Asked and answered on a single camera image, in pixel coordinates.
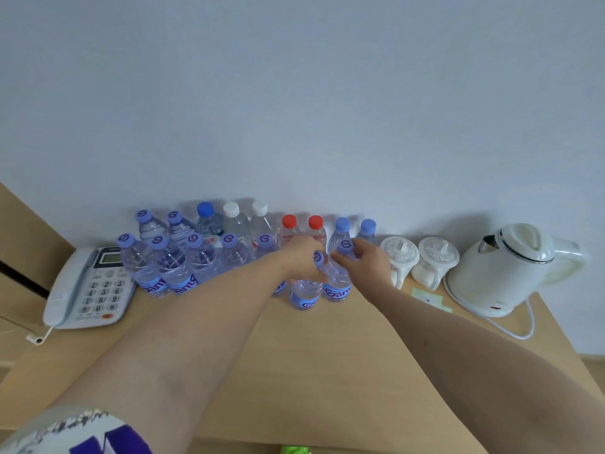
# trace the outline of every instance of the paper note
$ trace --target paper note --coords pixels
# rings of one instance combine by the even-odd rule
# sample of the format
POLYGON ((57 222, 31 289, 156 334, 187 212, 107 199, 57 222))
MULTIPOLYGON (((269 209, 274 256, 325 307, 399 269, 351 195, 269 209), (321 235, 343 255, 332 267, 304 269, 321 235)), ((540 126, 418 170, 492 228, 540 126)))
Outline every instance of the paper note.
POLYGON ((443 297, 434 293, 429 293, 414 287, 414 289, 412 290, 412 297, 416 298, 417 300, 424 301, 428 305, 438 307, 439 309, 442 309, 445 312, 452 311, 451 308, 442 304, 443 297))

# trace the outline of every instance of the plastic bottle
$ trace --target plastic bottle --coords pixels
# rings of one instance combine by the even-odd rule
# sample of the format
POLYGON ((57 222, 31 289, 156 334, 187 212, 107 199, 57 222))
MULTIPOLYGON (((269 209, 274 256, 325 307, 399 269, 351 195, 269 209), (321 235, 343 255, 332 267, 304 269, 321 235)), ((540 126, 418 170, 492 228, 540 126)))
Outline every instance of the plastic bottle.
POLYGON ((218 272, 230 271, 252 261, 252 254, 235 234, 224 234, 222 237, 223 251, 220 254, 218 272))
POLYGON ((124 269, 149 296, 163 298, 170 293, 168 285, 155 268, 151 249, 145 242, 126 233, 117 238, 117 246, 124 269))
POLYGON ((348 218, 340 217, 337 219, 336 230, 330 237, 328 244, 328 255, 338 248, 338 243, 344 239, 351 239, 349 229, 351 228, 351 221, 348 218))
POLYGON ((361 228, 355 236, 356 239, 367 240, 369 243, 376 245, 376 222, 374 220, 370 220, 366 218, 361 222, 361 228))
POLYGON ((302 234, 302 232, 298 227, 297 218, 294 215, 284 215, 284 218, 281 219, 281 228, 279 229, 280 248, 299 234, 302 234))
MULTIPOLYGON (((338 243, 338 253, 350 259, 355 259, 353 253, 353 242, 344 239, 338 243)), ((339 265, 334 259, 328 257, 328 264, 323 267, 328 276, 328 282, 324 284, 324 293, 330 301, 342 301, 351 293, 351 279, 347 270, 339 265)))
POLYGON ((324 229, 324 219, 319 215, 313 215, 308 220, 308 229, 305 233, 308 236, 313 236, 313 238, 326 248, 326 243, 328 241, 328 235, 326 234, 326 230, 324 229))
MULTIPOLYGON (((321 270, 324 264, 324 256, 320 252, 313 254, 313 259, 317 269, 321 270)), ((297 280, 290 285, 290 302, 300 311, 306 311, 314 306, 321 295, 321 289, 324 286, 322 282, 313 282, 311 280, 297 280)))
POLYGON ((183 218, 178 210, 173 210, 168 214, 168 223, 170 224, 170 239, 181 247, 185 248, 187 237, 195 232, 195 225, 183 218))
POLYGON ((242 244, 252 249, 250 221, 244 212, 239 211, 239 205, 236 202, 227 202, 223 206, 223 212, 225 214, 223 220, 225 234, 235 234, 242 244))
POLYGON ((155 218, 151 211, 140 210, 137 212, 137 221, 139 222, 139 236, 147 244, 155 236, 167 236, 168 225, 159 218, 155 218))
POLYGON ((218 272, 218 252, 197 232, 187 237, 185 255, 198 285, 210 280, 218 272))
POLYGON ((220 247, 221 237, 224 233, 223 215, 215 212, 214 206, 210 202, 200 202, 197 205, 197 214, 200 215, 197 220, 197 232, 201 234, 207 244, 220 247))
POLYGON ((268 222, 268 206, 265 202, 254 201, 252 204, 254 216, 250 220, 250 232, 252 234, 252 245, 258 247, 258 237, 261 234, 268 234, 275 242, 275 230, 271 223, 268 222))
MULTIPOLYGON (((258 247, 254 251, 254 259, 259 259, 265 256, 267 253, 277 251, 275 243, 273 242, 273 236, 270 234, 261 234, 258 237, 258 247)), ((273 296, 279 296, 285 291, 285 282, 280 283, 273 292, 273 296)))
POLYGON ((185 252, 166 236, 155 236, 151 240, 155 266, 162 278, 177 295, 197 286, 195 277, 187 263, 185 252))

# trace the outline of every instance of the hand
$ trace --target hand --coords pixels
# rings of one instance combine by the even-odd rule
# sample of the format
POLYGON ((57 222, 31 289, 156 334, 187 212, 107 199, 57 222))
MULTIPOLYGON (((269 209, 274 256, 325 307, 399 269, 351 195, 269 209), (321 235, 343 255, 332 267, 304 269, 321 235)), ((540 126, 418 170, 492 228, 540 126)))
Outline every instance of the hand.
POLYGON ((377 283, 393 285, 391 282, 391 263, 389 255, 380 247, 363 239, 353 241, 355 256, 358 259, 348 259, 337 251, 330 256, 349 272, 353 285, 363 293, 363 289, 377 283))
POLYGON ((281 259, 285 278, 328 282, 325 274, 317 270, 313 260, 314 252, 324 253, 324 246, 311 236, 295 236, 276 252, 281 259))

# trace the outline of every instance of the light blue bottle cap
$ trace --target light blue bottle cap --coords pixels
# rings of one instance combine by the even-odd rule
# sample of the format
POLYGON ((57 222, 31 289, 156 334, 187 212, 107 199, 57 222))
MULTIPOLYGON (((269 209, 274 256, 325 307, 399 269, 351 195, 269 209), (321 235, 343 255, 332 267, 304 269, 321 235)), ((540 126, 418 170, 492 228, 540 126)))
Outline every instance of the light blue bottle cap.
POLYGON ((151 244, 149 244, 152 250, 162 250, 163 248, 166 248, 167 245, 168 238, 166 236, 155 236, 151 239, 151 244))
POLYGON ((313 260, 315 261, 315 266, 317 266, 317 269, 321 269, 322 265, 324 264, 324 254, 322 252, 314 252, 313 260))
POLYGON ((355 253, 353 253, 353 242, 351 242, 349 239, 341 240, 338 243, 337 251, 345 257, 355 259, 355 253))
POLYGON ((168 214, 168 222, 170 224, 178 224, 183 221, 183 214, 178 210, 173 210, 168 214))
POLYGON ((151 213, 150 210, 139 210, 137 212, 137 221, 140 222, 141 224, 145 224, 151 221, 151 219, 153 218, 153 213, 151 213))
POLYGON ((238 239, 235 234, 225 234, 223 236, 223 248, 234 248, 237 243, 238 239))
POLYGON ((204 240, 196 232, 194 232, 193 234, 190 234, 187 237, 187 240, 185 241, 186 246, 189 248, 199 248, 203 243, 204 243, 204 240))
POLYGON ((261 234, 257 242, 259 248, 271 248, 273 246, 273 236, 270 234, 261 234))
POLYGON ((210 202, 200 202, 197 205, 197 214, 202 218, 210 218, 214 215, 214 206, 210 202))
POLYGON ((122 234, 116 239, 117 246, 121 249, 127 249, 137 243, 137 238, 129 232, 122 234))
POLYGON ((366 218, 361 222, 361 234, 364 236, 370 236, 376 232, 376 222, 366 218))
POLYGON ((351 228, 351 221, 348 218, 340 217, 337 219, 337 231, 341 234, 348 232, 351 228))

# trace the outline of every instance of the table top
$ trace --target table top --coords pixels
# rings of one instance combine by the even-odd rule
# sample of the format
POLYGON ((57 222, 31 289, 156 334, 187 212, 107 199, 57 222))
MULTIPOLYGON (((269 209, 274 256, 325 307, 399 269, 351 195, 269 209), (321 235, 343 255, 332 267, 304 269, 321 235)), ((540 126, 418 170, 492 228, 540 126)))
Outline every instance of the table top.
MULTIPOLYGON (((408 277, 403 290, 422 286, 408 277)), ((458 306, 443 305, 495 330, 458 306)), ((118 323, 58 330, 32 346, 0 385, 0 428, 15 429, 53 402, 129 328, 166 300, 138 290, 118 323)), ((605 399, 538 293, 536 331, 518 341, 605 399)), ((518 307, 501 325, 529 327, 518 307)), ((485 453, 428 381, 384 317, 352 290, 341 303, 320 298, 309 311, 273 298, 204 414, 200 437, 384 452, 485 453)))

